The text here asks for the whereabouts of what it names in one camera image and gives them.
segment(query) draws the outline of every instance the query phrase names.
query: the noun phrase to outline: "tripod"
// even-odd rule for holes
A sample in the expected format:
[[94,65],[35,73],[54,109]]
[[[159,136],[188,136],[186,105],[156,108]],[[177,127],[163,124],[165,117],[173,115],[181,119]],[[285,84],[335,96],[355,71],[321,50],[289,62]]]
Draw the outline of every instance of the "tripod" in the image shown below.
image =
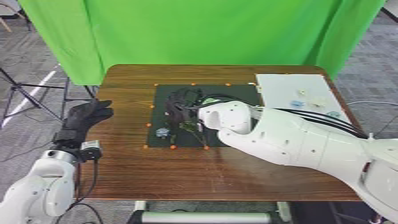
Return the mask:
[[[8,107],[10,107],[10,102],[12,102],[12,97],[14,97],[14,93],[15,92],[21,93],[21,95],[22,95],[26,101],[31,103],[33,107],[38,108],[49,114],[49,116],[62,122],[65,102],[69,102],[72,100],[88,100],[88,99],[67,99],[69,78],[65,80],[65,86],[63,87],[58,87],[58,86],[31,85],[31,84],[17,83],[14,81],[14,79],[10,78],[6,72],[3,71],[1,68],[0,68],[0,73],[3,74],[3,80],[10,84],[8,96],[6,96],[6,103],[5,103],[5,110],[3,110],[3,116],[0,118],[0,129],[3,127],[5,119],[19,114],[19,112],[8,114]],[[33,96],[30,95],[30,93],[22,89],[22,87],[38,87],[38,88],[46,88],[46,89],[62,89],[63,90],[63,99],[62,99],[60,115],[56,115],[54,112],[49,110],[49,108],[46,107],[46,105],[40,103],[40,101],[33,98]],[[94,98],[94,93],[92,93],[88,87],[86,86],[83,86],[83,87],[85,87],[85,90],[86,90],[86,93],[88,93],[90,98]]]

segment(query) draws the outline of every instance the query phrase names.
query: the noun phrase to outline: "green screen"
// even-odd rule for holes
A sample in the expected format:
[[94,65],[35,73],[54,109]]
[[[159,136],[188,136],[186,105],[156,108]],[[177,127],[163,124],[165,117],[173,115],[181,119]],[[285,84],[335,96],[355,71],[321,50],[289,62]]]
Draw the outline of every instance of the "green screen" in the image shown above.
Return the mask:
[[78,85],[101,84],[115,64],[316,65],[333,78],[383,4],[383,0],[19,2]]

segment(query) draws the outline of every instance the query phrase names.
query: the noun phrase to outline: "gray floor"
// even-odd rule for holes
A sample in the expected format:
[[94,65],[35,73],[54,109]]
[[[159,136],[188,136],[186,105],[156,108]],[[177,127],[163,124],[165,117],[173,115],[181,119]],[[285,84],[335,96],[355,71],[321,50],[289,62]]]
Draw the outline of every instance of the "gray floor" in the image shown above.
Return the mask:
[[[26,31],[22,20],[6,20],[12,33],[0,27],[0,66],[8,71],[14,79],[21,82],[37,83],[49,71],[54,76],[47,82],[62,86],[65,75],[56,67],[56,59],[46,48],[42,39],[35,32]],[[346,61],[335,86],[346,102],[371,100],[398,102],[398,24],[380,13],[371,24],[365,36]],[[5,99],[8,84],[0,79],[0,99]],[[70,88],[70,97],[85,94],[81,87]],[[12,107],[21,102],[17,97]],[[0,112],[5,100],[0,101]],[[47,107],[58,112],[60,92],[51,90],[44,97]],[[398,115],[396,107],[390,105],[356,104],[351,105],[355,117],[365,132],[378,132],[388,120]],[[398,119],[383,130],[380,137],[398,137]],[[58,129],[58,122],[38,110],[28,110],[10,120],[0,132],[0,199],[12,182],[28,172],[33,160],[46,147],[3,161],[10,156],[28,152],[51,139]],[[97,208],[104,223],[124,223],[133,209],[131,201],[88,201]],[[269,203],[209,203],[209,202],[156,202],[150,210],[172,211],[184,208],[188,211],[269,211],[275,209]],[[81,223],[92,221],[94,216],[85,208],[76,208],[67,214],[62,223]]]

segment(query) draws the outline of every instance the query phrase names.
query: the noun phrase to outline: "black cable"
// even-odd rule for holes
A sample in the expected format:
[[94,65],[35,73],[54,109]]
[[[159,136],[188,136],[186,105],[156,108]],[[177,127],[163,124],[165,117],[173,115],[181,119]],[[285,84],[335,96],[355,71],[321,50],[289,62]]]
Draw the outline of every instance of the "black cable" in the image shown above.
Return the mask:
[[[65,213],[70,211],[70,209],[74,208],[76,205],[81,205],[81,204],[85,205],[85,203],[81,203],[81,201],[83,201],[83,199],[86,198],[86,196],[88,196],[88,194],[90,194],[90,192],[92,192],[92,190],[94,190],[94,187],[95,187],[95,180],[97,180],[97,160],[94,160],[94,173],[92,173],[92,183],[90,183],[88,191],[86,191],[86,193],[83,194],[83,197],[78,198],[76,201],[74,201],[74,203],[70,204],[70,207],[69,207],[69,209],[65,210]],[[58,216],[56,221],[54,221],[54,224],[58,224],[63,215]]]
[[333,124],[333,125],[339,125],[340,127],[344,127],[346,129],[351,129],[351,131],[355,132],[355,133],[358,133],[360,135],[365,135],[364,134],[364,132],[362,132],[362,130],[360,129],[356,129],[355,128],[355,126],[348,126],[348,125],[344,125],[344,123],[337,123],[337,122],[333,122],[332,120],[326,120],[326,119],[323,119],[323,118],[319,118],[319,117],[316,117],[316,116],[312,116],[312,115],[309,115],[309,114],[303,114],[303,113],[300,113],[300,112],[293,112],[293,111],[285,111],[285,112],[289,112],[289,113],[293,113],[293,114],[296,114],[296,115],[300,115],[300,116],[307,116],[309,118],[314,118],[314,119],[317,119],[317,120],[321,120],[323,122],[326,122],[326,123],[330,123],[330,124]]
[[207,95],[200,98],[200,103],[204,102],[204,100],[205,100],[207,98],[214,98],[214,99],[218,99],[218,98],[227,98],[227,99],[230,99],[230,100],[236,100],[236,101],[243,102],[243,100],[241,100],[236,96],[230,96],[230,95],[221,94],[221,93],[207,94]]
[[356,128],[348,122],[344,122],[342,120],[339,120],[335,117],[328,116],[326,114],[321,114],[317,112],[312,111],[305,111],[305,110],[294,110],[294,109],[285,109],[285,108],[275,108],[277,110],[287,111],[287,112],[298,112],[298,113],[307,113],[307,114],[314,114],[319,115],[323,117],[326,117],[328,119],[335,120],[337,122],[340,122],[344,125],[351,126],[353,128]]
[[12,155],[10,157],[6,157],[6,159],[0,160],[0,162],[3,163],[3,162],[6,162],[8,160],[12,160],[15,157],[26,155],[35,149],[42,148],[51,142],[53,142],[53,141],[49,141],[44,145],[33,147],[26,152],[22,152],[22,153]]
[[186,106],[186,105],[182,105],[179,103],[175,103],[173,105],[175,105],[177,108],[182,108],[182,109],[188,109],[188,110],[198,110],[200,108],[204,108],[204,107],[207,107],[207,106],[211,106],[211,105],[214,105],[218,103],[227,103],[229,101],[230,100],[218,100],[218,101],[214,101],[211,103],[205,103],[202,105],[197,105],[197,106]]
[[102,218],[101,218],[99,212],[95,211],[94,207],[88,204],[85,204],[85,203],[78,203],[76,205],[86,206],[86,208],[90,209],[90,211],[95,214],[95,218],[97,218],[99,224],[102,224]]
[[319,121],[319,120],[316,120],[316,119],[312,119],[312,118],[305,118],[305,117],[303,117],[303,119],[305,119],[307,121],[314,122],[314,123],[319,123],[319,124],[323,124],[323,125],[326,125],[326,126],[337,128],[340,131],[348,132],[356,138],[364,138],[364,139],[367,139],[367,136],[365,136],[365,135],[358,134],[356,132],[353,132],[351,130],[348,130],[346,128],[342,128],[339,125],[333,125],[333,124],[330,124],[330,123],[326,123],[326,122],[323,122],[323,121]]
[[86,196],[90,195],[90,192],[92,192],[94,187],[95,187],[95,179],[97,179],[97,160],[94,160],[94,174],[92,174],[90,188],[88,188],[88,191],[83,194],[83,197],[76,200],[76,202],[70,204],[70,206],[74,206],[74,204],[78,204],[83,201],[83,199],[86,198]]
[[76,192],[76,201],[78,201],[79,193],[81,193],[79,192],[81,191],[81,165],[79,165],[79,163],[76,165],[76,178],[74,178],[74,183],[76,183],[76,185],[74,185],[74,192]]
[[101,218],[101,215],[99,215],[99,212],[95,211],[95,209],[94,209],[94,207],[88,205],[88,204],[85,204],[85,203],[76,203],[74,204],[74,206],[78,206],[78,205],[83,205],[88,209],[90,209],[90,211],[94,212],[94,214],[95,214],[95,218],[97,218],[97,221],[99,221],[99,224],[104,224],[104,222],[102,222],[102,218]]
[[10,81],[3,77],[0,77],[0,79],[12,85]]
[[376,137],[376,135],[381,133],[381,131],[385,130],[385,128],[387,128],[387,126],[390,125],[390,123],[392,123],[392,121],[394,121],[396,118],[398,118],[398,115],[394,116],[394,118],[390,119],[388,123],[385,124],[385,126],[383,126],[381,129],[380,129],[380,131],[376,132],[374,137]]

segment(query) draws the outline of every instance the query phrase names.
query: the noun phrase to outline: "metal frame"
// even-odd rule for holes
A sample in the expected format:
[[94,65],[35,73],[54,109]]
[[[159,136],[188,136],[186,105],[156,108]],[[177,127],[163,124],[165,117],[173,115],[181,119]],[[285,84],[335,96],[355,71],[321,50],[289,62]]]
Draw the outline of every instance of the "metal frame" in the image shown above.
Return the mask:
[[145,211],[145,201],[134,202],[134,212],[127,224],[268,224],[271,215],[268,213],[232,213],[232,212],[149,212]]
[[[65,79],[65,85],[63,87],[58,86],[47,86],[47,85],[33,85],[33,84],[24,84],[24,83],[17,83],[14,81],[14,79],[10,78],[6,72],[3,71],[3,69],[0,68],[0,73],[3,74],[3,80],[8,82],[10,84],[10,89],[8,89],[8,96],[6,96],[6,103],[5,103],[5,110],[3,110],[3,115],[0,118],[0,130],[1,130],[1,126],[3,126],[3,121],[8,117],[15,116],[21,112],[8,114],[8,108],[10,108],[10,102],[12,102],[12,98],[14,98],[14,92],[19,92],[24,99],[28,100],[28,102],[31,103],[33,107],[37,109],[40,109],[49,116],[62,122],[63,120],[63,109],[65,109],[65,102],[70,102],[74,100],[83,100],[88,101],[95,96],[94,96],[94,91],[88,89],[88,86],[83,86],[85,91],[88,93],[90,99],[69,99],[67,98],[67,92],[69,92],[69,78]],[[40,103],[40,101],[33,98],[33,96],[30,95],[30,93],[26,92],[26,90],[22,89],[22,87],[38,87],[38,88],[46,88],[46,89],[62,89],[63,90],[63,98],[62,98],[62,106],[60,106],[60,115],[54,114],[54,112],[49,110],[49,108],[46,107],[46,105]]]

